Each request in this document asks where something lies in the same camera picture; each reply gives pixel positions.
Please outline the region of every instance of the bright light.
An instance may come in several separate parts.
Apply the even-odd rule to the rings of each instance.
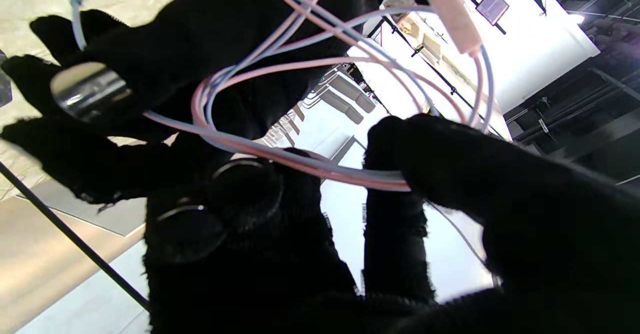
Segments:
[[[580,24],[583,22],[583,20],[585,20],[585,16],[583,15],[579,15],[579,14],[569,14],[569,18],[571,18],[571,22],[576,23],[576,24]]]

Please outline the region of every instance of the floor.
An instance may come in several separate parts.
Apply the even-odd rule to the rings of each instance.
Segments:
[[[130,25],[143,24],[151,20],[164,4],[171,0],[87,0],[86,8],[98,8],[114,15]],[[29,22],[48,14],[70,15],[69,0],[0,0],[0,49],[8,56],[33,54],[52,59],[38,38],[30,32]],[[13,101],[0,107],[0,127],[17,118],[39,116],[13,87]],[[30,187],[45,181],[46,174],[37,163],[22,153],[0,143],[0,161]],[[17,191],[4,178],[0,178],[0,200],[12,197]]]

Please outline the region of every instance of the white cable connector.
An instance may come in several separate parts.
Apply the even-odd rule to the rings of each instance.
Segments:
[[[462,0],[429,0],[461,54],[480,52],[482,38]]]

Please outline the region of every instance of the gloved hand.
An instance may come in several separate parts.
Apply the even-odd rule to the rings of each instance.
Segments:
[[[263,331],[318,295],[355,298],[320,211],[319,178],[263,159],[207,176],[148,198],[151,332]]]
[[[233,10],[228,10],[233,3]],[[343,20],[377,8],[378,0],[320,0]],[[61,17],[39,18],[32,29],[62,66],[24,56],[10,58],[3,69],[43,117],[4,128],[0,138],[38,159],[54,179],[91,203],[113,203],[144,197],[160,188],[186,186],[202,173],[226,162],[230,154],[180,134],[176,150],[162,145],[175,130],[145,118],[146,110],[191,121],[190,100],[197,84],[218,70],[238,63],[291,13],[282,0],[174,0],[154,20],[128,27],[99,11],[82,15],[87,48],[79,52],[70,23]],[[306,22],[294,34],[299,40],[321,30]],[[348,46],[334,38],[267,58],[268,66],[341,56]],[[100,127],[73,120],[50,96],[49,81],[63,68],[89,61],[103,63],[126,81],[132,95]],[[215,126],[249,139],[263,137],[293,107],[324,68],[265,75],[218,94]],[[128,136],[147,146],[125,148],[105,136]]]
[[[366,167],[400,169],[414,193],[464,211],[484,226],[487,268],[503,279],[501,291],[439,307],[404,325],[407,332],[600,330],[611,325],[637,330],[633,313],[640,264],[627,255],[640,250],[638,197],[583,168],[434,116],[385,118],[370,130],[369,143]],[[383,196],[384,202],[373,205]],[[411,198],[411,193],[370,190],[367,209],[388,204],[387,223],[388,218],[402,223],[405,214],[416,212],[406,206],[415,203]],[[367,218],[367,231],[372,221]],[[407,233],[400,238],[407,241]],[[401,243],[380,236],[384,240],[390,250]],[[594,301],[608,305],[596,308]]]

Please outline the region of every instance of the black pole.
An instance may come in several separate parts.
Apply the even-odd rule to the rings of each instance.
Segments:
[[[10,170],[7,168],[2,162],[0,162],[0,172],[9,179],[9,182],[13,184],[18,190],[25,196],[32,204],[41,211],[44,216],[50,220],[55,227],[60,229],[62,233],[66,235],[71,242],[74,243],[82,252],[91,259],[95,265],[97,265],[101,270],[103,270],[111,279],[113,279],[116,284],[118,284],[128,295],[133,298],[141,307],[143,307],[147,312],[149,311],[149,301],[145,297],[143,297],[134,287],[131,286],[124,278],[122,278],[118,272],[116,272],[104,259],[98,255],[98,253],[94,252],[93,249],[87,243],[85,243],[78,235],[69,228],[58,216],[51,211],[51,209],[44,204],[34,192],[32,192],[24,183],[18,179]]]

